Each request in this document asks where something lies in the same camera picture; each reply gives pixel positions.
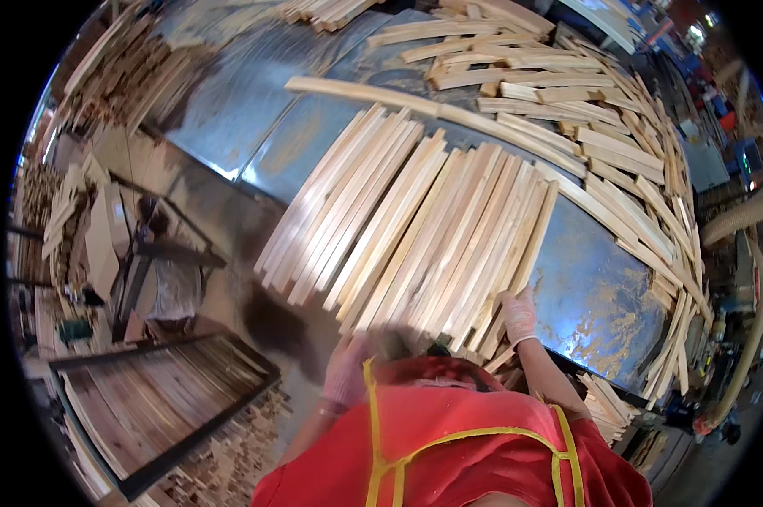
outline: metal rack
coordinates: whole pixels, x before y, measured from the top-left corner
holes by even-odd
[[[153,353],[158,350],[177,348],[189,343],[198,343],[214,338],[226,339],[229,342],[229,345],[233,346],[248,359],[253,361],[258,368],[255,368],[253,365],[248,365],[249,368],[263,380],[255,387],[254,391],[249,392],[242,396],[240,399],[236,400],[231,406],[216,415],[213,419],[205,422],[196,431],[186,436],[184,440],[174,444],[170,449],[165,451],[160,456],[154,458],[151,462],[147,463],[136,472],[130,474],[126,479],[121,479],[111,469],[108,461],[103,458],[103,455],[99,452],[97,446],[85,431],[82,422],[74,411],[72,403],[69,401],[68,396],[66,395],[64,382],[59,373],[65,370],[71,370],[83,366],[91,366],[93,364],[111,363],[113,361],[118,361],[134,356]],[[258,396],[260,396],[266,390],[275,385],[278,380],[280,380],[280,370],[277,368],[277,366],[275,366],[269,360],[265,359],[257,351],[243,343],[238,338],[233,338],[224,333],[212,333],[202,337],[195,337],[182,341],[174,341],[171,343],[164,343],[155,346],[144,346],[138,349],[123,350],[109,354],[51,361],[49,362],[49,366],[52,370],[52,380],[54,388],[57,391],[58,399],[62,403],[67,417],[74,424],[77,437],[80,438],[81,441],[85,444],[86,449],[91,454],[92,459],[97,463],[100,471],[103,472],[103,475],[130,502],[135,500],[139,495],[147,491],[151,486],[153,486],[153,484],[158,482],[168,472],[173,470],[173,468],[175,468],[198,444],[201,444],[207,437],[211,436],[215,431],[217,431],[221,426],[229,421],[233,415],[235,415],[241,409],[245,408],[245,406],[249,405],[249,403],[254,401]]]

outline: worker's left hand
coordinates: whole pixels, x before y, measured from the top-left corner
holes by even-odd
[[[344,410],[364,400],[362,364],[369,358],[365,331],[342,335],[328,362],[322,397]]]

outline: yellow apron strap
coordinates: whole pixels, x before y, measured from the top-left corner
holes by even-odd
[[[372,359],[366,360],[363,365],[364,383],[367,386],[368,404],[370,406],[370,434],[372,441],[373,452],[373,464],[372,472],[370,474],[370,483],[367,486],[367,500],[365,507],[376,507],[378,502],[379,488],[381,485],[381,479],[389,472],[391,468],[395,469],[395,482],[393,490],[393,507],[402,507],[404,503],[404,474],[407,464],[415,458],[415,456],[434,445],[445,444],[450,441],[457,441],[469,436],[492,436],[492,435],[522,435],[532,438],[541,442],[552,452],[551,458],[551,475],[553,478],[553,491],[556,494],[556,500],[559,507],[564,507],[565,499],[564,492],[561,487],[561,465],[562,459],[570,460],[570,467],[573,470],[573,492],[575,499],[575,507],[584,507],[584,482],[581,478],[581,468],[578,463],[578,454],[576,453],[576,444],[573,440],[573,433],[570,431],[567,418],[564,411],[558,405],[551,405],[559,417],[559,424],[561,425],[561,431],[565,436],[565,444],[567,451],[561,452],[550,443],[546,438],[539,435],[535,431],[526,430],[523,428],[510,428],[510,427],[498,427],[498,428],[478,428],[467,431],[458,431],[451,435],[439,438],[436,441],[432,441],[415,452],[410,453],[397,460],[394,463],[388,462],[381,454],[381,429],[379,418],[378,398],[376,396],[376,379],[373,378],[371,371]]]

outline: flexible hose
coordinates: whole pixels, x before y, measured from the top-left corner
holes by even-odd
[[[708,222],[700,232],[702,245],[711,246],[739,229],[763,221],[763,188],[747,202],[727,210]]]
[[[747,372],[750,370],[750,365],[756,359],[758,343],[763,333],[763,254],[761,254],[761,248],[756,243],[752,241],[748,241],[748,243],[752,251],[752,258],[758,267],[758,286],[760,287],[759,291],[761,294],[758,298],[752,329],[747,337],[747,341],[744,343],[744,350],[741,353],[739,364],[736,366],[736,371],[733,373],[731,383],[728,385],[728,390],[725,391],[725,395],[722,396],[719,404],[712,407],[706,414],[705,426],[710,430],[717,428],[728,416],[728,412],[731,411],[734,401],[739,396],[744,379],[747,377]]]

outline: hand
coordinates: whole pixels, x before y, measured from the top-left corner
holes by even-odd
[[[533,302],[533,290],[525,287],[514,297],[507,290],[497,295],[502,302],[502,317],[505,321],[505,330],[511,345],[517,345],[520,341],[536,338],[536,307]]]
[[[342,335],[328,361],[322,397],[345,411],[363,400],[362,364],[369,358],[366,332]]]

